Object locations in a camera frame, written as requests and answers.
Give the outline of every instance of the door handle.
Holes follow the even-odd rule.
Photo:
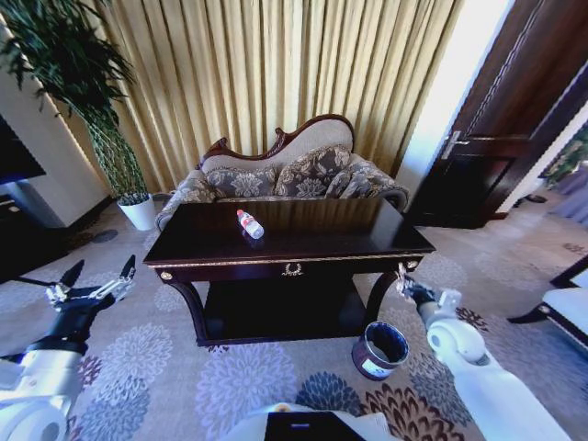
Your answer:
[[[458,141],[459,136],[461,135],[461,130],[455,130],[451,133],[451,137],[449,137],[449,141],[447,141],[447,145],[445,146],[445,150],[441,154],[441,159],[447,159],[451,154],[451,151],[456,145],[468,145],[469,141]]]

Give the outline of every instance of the potted plant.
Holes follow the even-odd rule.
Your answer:
[[[61,100],[84,120],[119,206],[137,229],[151,229],[153,200],[111,101],[124,97],[117,81],[133,81],[131,66],[96,35],[89,16],[103,18],[82,0],[0,0],[0,12],[12,32],[0,51],[8,72],[20,88],[26,75],[37,78],[37,98]]]

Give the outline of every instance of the water bottle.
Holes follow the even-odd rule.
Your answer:
[[[264,235],[264,227],[262,227],[251,214],[242,209],[238,209],[237,219],[245,231],[254,239],[259,239]]]

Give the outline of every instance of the door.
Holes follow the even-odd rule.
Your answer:
[[[516,0],[409,212],[479,228],[588,98],[585,0]]]

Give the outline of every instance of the gold curtain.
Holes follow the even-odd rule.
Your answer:
[[[395,173],[462,0],[114,0],[100,29],[132,63],[117,104],[151,191],[218,138],[266,151],[274,129],[345,115],[356,152]]]

